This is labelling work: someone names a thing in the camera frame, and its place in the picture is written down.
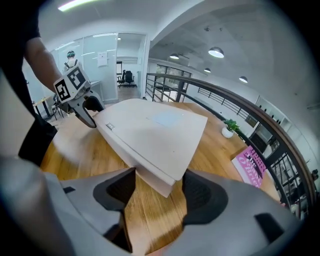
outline railing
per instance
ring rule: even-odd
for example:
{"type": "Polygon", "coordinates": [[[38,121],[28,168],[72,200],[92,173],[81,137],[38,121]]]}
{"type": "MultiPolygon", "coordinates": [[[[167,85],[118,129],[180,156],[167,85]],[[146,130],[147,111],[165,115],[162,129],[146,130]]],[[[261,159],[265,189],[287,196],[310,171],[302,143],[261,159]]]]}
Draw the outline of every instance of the railing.
{"type": "Polygon", "coordinates": [[[237,130],[236,133],[248,146],[253,147],[266,165],[273,178],[275,187],[280,193],[281,202],[285,203],[288,208],[290,208],[291,205],[298,207],[296,212],[301,218],[303,218],[303,214],[301,214],[302,212],[306,214],[309,213],[309,210],[316,202],[316,188],[312,175],[303,156],[296,148],[291,138],[286,134],[281,126],[271,118],[271,116],[238,94],[198,79],[170,74],[148,73],[146,81],[145,92],[151,97],[152,101],[162,102],[165,96],[173,102],[180,102],[181,97],[183,96],[184,98],[188,98],[199,104],[214,114],[217,118],[224,121],[225,118],[221,114],[216,112],[207,104],[204,104],[200,100],[188,95],[186,91],[183,91],[184,84],[188,83],[199,87],[198,93],[201,92],[209,98],[213,98],[213,100],[218,101],[222,105],[227,105],[226,107],[232,109],[232,111],[237,111],[236,113],[242,118],[252,118],[252,120],[259,122],[260,126],[264,126],[274,138],[272,141],[272,153],[267,158],[264,157],[263,153],[257,148],[250,138],[245,136],[241,130],[237,130]],[[160,83],[157,81],[157,78],[176,80],[178,81],[178,87],[171,87],[160,83]],[[173,98],[166,95],[166,90],[175,91],[176,97],[173,98]]]}

